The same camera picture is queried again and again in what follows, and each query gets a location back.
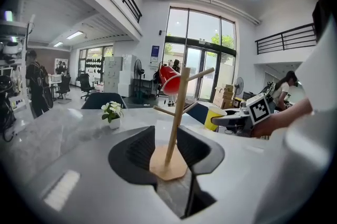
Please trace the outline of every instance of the standing fan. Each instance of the standing fan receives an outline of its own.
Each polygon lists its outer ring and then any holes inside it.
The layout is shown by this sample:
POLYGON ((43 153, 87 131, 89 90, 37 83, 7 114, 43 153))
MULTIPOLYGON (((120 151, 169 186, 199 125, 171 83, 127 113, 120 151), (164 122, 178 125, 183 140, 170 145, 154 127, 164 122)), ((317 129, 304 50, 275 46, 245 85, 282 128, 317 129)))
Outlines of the standing fan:
POLYGON ((144 70, 142 69, 142 62, 139 59, 137 59, 135 62, 134 70, 133 70, 134 79, 139 80, 138 90, 136 93, 137 103, 143 103, 142 92, 141 92, 142 75, 144 75, 144 70))
POLYGON ((233 99, 235 99, 235 97, 237 95, 240 95, 243 91, 243 79, 241 77, 238 77, 236 79, 236 82, 234 84, 234 96, 233 96, 233 99))

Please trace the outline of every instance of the red cup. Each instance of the red cup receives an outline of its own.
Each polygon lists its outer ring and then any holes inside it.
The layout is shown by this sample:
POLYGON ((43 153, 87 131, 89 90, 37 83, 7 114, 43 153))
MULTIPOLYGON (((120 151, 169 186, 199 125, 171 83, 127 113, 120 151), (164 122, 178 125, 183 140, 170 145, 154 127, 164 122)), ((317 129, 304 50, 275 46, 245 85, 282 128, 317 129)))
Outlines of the red cup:
POLYGON ((162 90, 166 95, 178 94, 180 85, 180 74, 170 66, 162 66, 159 70, 159 77, 162 81, 162 90))

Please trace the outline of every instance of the wooden mug tree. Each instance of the wooden mug tree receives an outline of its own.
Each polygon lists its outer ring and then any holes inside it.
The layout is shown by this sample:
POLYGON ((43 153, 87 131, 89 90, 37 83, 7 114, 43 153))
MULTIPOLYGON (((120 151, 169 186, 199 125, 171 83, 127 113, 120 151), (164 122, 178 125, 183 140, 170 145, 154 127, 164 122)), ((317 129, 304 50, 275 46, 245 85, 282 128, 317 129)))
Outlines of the wooden mug tree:
POLYGON ((158 111, 174 116, 170 141, 168 145, 156 147, 150 160, 150 171, 164 181, 170 181, 177 178, 181 178, 185 175, 187 170, 186 162, 184 161, 183 157, 181 156, 176 146, 176 137, 177 137, 177 127, 181 123, 181 118, 183 114, 188 112, 190 109, 192 109, 194 106, 197 105, 197 102, 195 102, 184 110, 184 104, 187 94, 187 86, 189 84, 189 81, 212 73, 214 71, 214 68, 205 70, 191 77, 190 71, 191 69, 189 67, 184 67, 182 69, 180 76, 178 98, 174 113, 169 112, 165 109, 161 109, 158 106, 153 107, 158 111))

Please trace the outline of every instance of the tree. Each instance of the tree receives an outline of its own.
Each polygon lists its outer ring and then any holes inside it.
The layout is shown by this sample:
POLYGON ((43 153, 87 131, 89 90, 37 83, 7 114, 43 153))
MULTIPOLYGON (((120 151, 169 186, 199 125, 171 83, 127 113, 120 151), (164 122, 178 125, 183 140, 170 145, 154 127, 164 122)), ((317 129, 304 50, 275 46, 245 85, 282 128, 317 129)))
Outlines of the tree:
POLYGON ((169 54, 169 55, 172 55, 173 52, 172 52, 172 44, 171 43, 165 43, 165 51, 164 51, 164 54, 169 54))
MULTIPOLYGON (((220 44, 220 36, 216 33, 212 37, 212 43, 219 45, 220 44)), ((234 49, 234 39, 229 35, 222 35, 222 46, 225 46, 230 49, 234 49)), ((216 57, 215 53, 207 52, 207 55, 216 57)), ((221 56, 221 63, 225 63, 230 59, 230 55, 221 56)))

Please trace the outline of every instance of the yellow bin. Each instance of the yellow bin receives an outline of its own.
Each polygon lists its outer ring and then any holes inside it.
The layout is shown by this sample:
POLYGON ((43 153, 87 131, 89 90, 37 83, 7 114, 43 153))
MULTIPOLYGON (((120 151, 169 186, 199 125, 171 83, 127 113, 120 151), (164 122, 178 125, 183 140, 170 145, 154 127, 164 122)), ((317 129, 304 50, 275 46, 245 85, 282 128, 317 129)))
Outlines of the yellow bin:
POLYGON ((207 117, 205 120, 205 127, 209 130, 214 131, 217 128, 217 125, 211 122, 211 118, 224 116, 224 115, 227 115, 227 113, 224 110, 221 110, 218 107, 213 107, 213 106, 209 107, 209 111, 207 113, 207 117))

